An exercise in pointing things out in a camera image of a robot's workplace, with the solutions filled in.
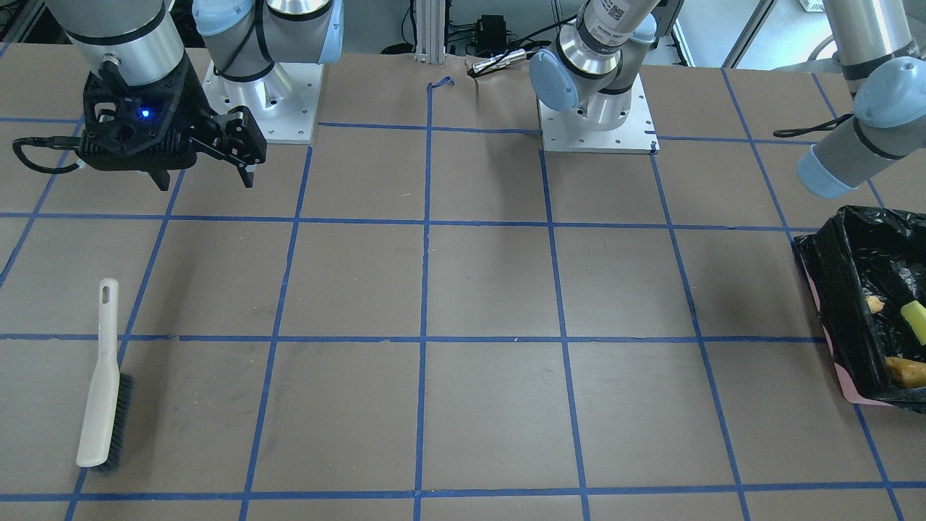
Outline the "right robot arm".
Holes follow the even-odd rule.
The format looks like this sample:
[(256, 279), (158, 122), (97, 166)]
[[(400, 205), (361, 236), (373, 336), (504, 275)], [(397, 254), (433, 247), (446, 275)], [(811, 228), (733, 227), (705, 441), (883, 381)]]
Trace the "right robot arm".
[(138, 171), (159, 190), (199, 155), (225, 161), (251, 188), (272, 127), (312, 112), (287, 65), (321, 68), (343, 51), (341, 1), (195, 1), (195, 29), (211, 54), (211, 103), (166, 1), (49, 1), (90, 71), (79, 138), (39, 138), (74, 165)]

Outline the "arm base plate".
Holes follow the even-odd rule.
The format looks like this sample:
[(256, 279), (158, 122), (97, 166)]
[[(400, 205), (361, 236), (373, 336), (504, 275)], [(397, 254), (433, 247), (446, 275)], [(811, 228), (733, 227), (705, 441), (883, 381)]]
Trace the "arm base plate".
[(248, 106), (269, 144), (311, 144), (325, 66), (278, 63), (250, 82), (221, 78), (213, 66), (209, 63), (203, 82), (212, 109), (226, 113)]
[(537, 102), (543, 149), (562, 153), (655, 155), (660, 151), (642, 77), (618, 95), (595, 93), (584, 106), (557, 112)]

